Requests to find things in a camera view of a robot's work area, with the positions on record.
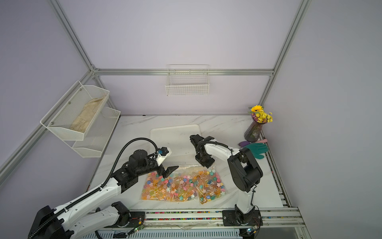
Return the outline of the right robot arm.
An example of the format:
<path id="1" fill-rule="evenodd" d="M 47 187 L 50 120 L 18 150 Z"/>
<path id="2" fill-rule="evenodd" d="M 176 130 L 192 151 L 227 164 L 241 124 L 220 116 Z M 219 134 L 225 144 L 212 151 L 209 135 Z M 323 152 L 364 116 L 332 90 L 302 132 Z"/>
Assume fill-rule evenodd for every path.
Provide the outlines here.
<path id="1" fill-rule="evenodd" d="M 252 151 L 246 147 L 229 147 L 211 136 L 204 138 L 195 134 L 190 136 L 190 141 L 196 151 L 195 159 L 201 166 L 210 168 L 215 159 L 228 163 L 232 180 L 242 192 L 235 204 L 235 219 L 240 224 L 248 223 L 256 214 L 253 194 L 263 177 L 263 171 Z"/>

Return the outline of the white mesh shelf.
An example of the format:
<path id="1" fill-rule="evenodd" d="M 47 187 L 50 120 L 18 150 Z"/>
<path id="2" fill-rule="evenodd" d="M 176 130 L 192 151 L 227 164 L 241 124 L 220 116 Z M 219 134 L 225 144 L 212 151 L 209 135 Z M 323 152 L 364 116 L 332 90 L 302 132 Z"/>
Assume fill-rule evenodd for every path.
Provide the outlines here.
<path id="1" fill-rule="evenodd" d="M 40 120 L 40 124 L 62 141 L 83 141 L 108 99 L 108 90 L 77 81 Z M 95 110 L 79 126 L 80 119 L 85 117 L 85 107 L 90 104 L 95 106 Z"/>
<path id="2" fill-rule="evenodd" d="M 120 118 L 120 111 L 104 107 L 83 141 L 76 141 L 72 149 L 82 158 L 99 158 Z"/>

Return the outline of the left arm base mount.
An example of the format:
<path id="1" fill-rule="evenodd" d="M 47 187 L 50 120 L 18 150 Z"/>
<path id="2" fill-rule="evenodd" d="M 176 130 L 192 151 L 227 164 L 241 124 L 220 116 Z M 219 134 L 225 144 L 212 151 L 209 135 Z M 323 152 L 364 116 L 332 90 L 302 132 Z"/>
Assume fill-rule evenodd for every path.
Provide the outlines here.
<path id="1" fill-rule="evenodd" d="M 101 214 L 110 221 L 106 226 L 113 228 L 137 228 L 145 220 L 145 212 L 131 211 L 120 201 L 101 210 Z"/>

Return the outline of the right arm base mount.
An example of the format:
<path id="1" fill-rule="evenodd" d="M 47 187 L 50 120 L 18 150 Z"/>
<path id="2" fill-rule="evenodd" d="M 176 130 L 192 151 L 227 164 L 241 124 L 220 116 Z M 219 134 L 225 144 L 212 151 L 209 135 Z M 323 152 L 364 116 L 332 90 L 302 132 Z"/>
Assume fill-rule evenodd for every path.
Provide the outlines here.
<path id="1" fill-rule="evenodd" d="M 234 210 L 223 210 L 222 218 L 224 226 L 262 226 L 261 212 L 257 206 L 251 206 L 250 211 L 244 214 L 235 206 Z"/>

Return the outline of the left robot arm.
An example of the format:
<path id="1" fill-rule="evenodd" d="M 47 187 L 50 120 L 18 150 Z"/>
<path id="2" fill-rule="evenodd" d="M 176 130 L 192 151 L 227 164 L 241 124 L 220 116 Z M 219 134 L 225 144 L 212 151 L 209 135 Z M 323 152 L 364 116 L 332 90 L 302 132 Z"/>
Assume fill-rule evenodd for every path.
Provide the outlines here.
<path id="1" fill-rule="evenodd" d="M 142 149 L 135 151 L 128 162 L 120 169 L 112 170 L 105 182 L 90 192 L 56 208 L 46 206 L 40 209 L 28 238 L 79 239 L 104 227 L 129 224 L 132 221 L 130 210 L 120 201 L 98 212 L 91 211 L 134 186 L 139 176 L 156 172 L 163 178 L 169 177 L 178 169 L 177 166 L 163 166 L 171 153 L 167 147 L 158 148 L 152 154 Z"/>

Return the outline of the white plastic tray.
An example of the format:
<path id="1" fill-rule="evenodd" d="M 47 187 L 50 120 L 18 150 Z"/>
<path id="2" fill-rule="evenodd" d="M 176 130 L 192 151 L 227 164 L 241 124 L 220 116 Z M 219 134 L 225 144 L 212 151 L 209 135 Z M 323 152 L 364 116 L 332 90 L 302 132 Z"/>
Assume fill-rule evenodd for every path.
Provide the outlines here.
<path id="1" fill-rule="evenodd" d="M 200 165 L 196 159 L 196 150 L 190 141 L 191 135 L 201 134 L 197 124 L 154 128 L 150 130 L 149 138 L 159 148 L 166 147 L 171 150 L 163 162 L 164 167 Z"/>

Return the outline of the beige cloth glove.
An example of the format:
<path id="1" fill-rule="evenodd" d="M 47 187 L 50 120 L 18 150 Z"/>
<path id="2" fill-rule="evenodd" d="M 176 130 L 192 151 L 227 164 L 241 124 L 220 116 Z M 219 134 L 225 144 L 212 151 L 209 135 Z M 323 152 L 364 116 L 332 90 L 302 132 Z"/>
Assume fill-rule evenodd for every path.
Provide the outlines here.
<path id="1" fill-rule="evenodd" d="M 71 124 L 70 129 L 85 133 L 104 99 L 105 97 L 94 98 L 87 102 Z"/>

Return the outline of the small ziploc bag of candies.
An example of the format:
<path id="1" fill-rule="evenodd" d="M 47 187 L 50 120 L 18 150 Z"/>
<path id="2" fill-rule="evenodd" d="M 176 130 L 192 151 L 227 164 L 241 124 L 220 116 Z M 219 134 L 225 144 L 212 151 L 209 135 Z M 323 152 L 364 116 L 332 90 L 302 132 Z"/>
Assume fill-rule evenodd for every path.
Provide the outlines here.
<path id="1" fill-rule="evenodd" d="M 227 194 L 225 184 L 214 166 L 211 168 L 196 167 L 192 171 L 192 181 L 202 205 Z"/>

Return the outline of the lower white mesh shelf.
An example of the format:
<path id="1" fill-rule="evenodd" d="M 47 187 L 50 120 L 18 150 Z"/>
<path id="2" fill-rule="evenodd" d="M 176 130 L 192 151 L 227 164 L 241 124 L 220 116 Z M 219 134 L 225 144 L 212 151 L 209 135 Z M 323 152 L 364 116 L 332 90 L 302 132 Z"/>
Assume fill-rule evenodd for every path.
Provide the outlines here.
<path id="1" fill-rule="evenodd" d="M 120 111 L 104 107 L 83 141 L 76 141 L 72 149 L 82 158 L 99 158 L 120 118 Z"/>

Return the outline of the green rubber glove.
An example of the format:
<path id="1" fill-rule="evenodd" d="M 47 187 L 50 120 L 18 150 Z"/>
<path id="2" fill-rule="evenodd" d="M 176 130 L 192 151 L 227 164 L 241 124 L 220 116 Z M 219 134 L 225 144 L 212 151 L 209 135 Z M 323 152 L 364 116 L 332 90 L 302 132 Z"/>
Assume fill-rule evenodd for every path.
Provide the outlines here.
<path id="1" fill-rule="evenodd" d="M 269 148 L 265 143 L 251 143 L 244 146 L 244 148 L 249 149 L 255 159 L 263 159 L 265 153 L 269 151 Z"/>

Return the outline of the yellow flower bouquet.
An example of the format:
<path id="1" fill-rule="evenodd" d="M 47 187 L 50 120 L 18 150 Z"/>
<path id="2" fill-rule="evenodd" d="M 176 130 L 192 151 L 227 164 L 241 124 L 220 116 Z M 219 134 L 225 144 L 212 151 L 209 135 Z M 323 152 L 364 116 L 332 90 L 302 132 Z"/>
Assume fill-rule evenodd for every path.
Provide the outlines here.
<path id="1" fill-rule="evenodd" d="M 252 119 L 257 123 L 270 123 L 273 122 L 272 113 L 266 113 L 261 105 L 255 105 L 249 108 L 249 114 Z"/>

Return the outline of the upper white mesh shelf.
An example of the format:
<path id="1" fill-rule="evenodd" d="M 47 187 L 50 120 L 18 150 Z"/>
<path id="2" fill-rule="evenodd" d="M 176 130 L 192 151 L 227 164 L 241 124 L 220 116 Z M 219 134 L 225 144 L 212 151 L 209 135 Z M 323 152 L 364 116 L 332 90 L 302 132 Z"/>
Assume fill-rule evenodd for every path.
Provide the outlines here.
<path id="1" fill-rule="evenodd" d="M 40 120 L 40 124 L 62 141 L 83 141 L 108 99 L 108 90 L 77 81 Z M 85 107 L 90 104 L 95 106 L 95 110 L 79 126 L 80 119 L 85 117 Z"/>

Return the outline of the dark glass vase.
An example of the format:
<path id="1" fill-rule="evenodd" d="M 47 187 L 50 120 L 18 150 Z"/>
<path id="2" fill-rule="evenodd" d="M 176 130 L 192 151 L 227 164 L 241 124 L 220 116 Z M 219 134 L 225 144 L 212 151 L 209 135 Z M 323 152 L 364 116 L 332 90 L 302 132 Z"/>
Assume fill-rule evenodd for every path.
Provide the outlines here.
<path id="1" fill-rule="evenodd" d="M 249 128 L 244 133 L 244 138 L 248 142 L 257 142 L 260 138 L 264 123 L 259 123 L 257 121 L 252 121 Z"/>

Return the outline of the large ziploc bag of candies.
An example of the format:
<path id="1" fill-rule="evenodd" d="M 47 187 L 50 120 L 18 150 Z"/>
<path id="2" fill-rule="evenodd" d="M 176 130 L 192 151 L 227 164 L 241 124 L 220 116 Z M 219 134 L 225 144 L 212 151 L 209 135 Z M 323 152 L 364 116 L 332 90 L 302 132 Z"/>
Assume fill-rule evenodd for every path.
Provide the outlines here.
<path id="1" fill-rule="evenodd" d="M 197 200 L 196 165 L 180 166 L 167 178 L 157 172 L 147 174 L 140 199 L 165 202 L 187 202 Z"/>

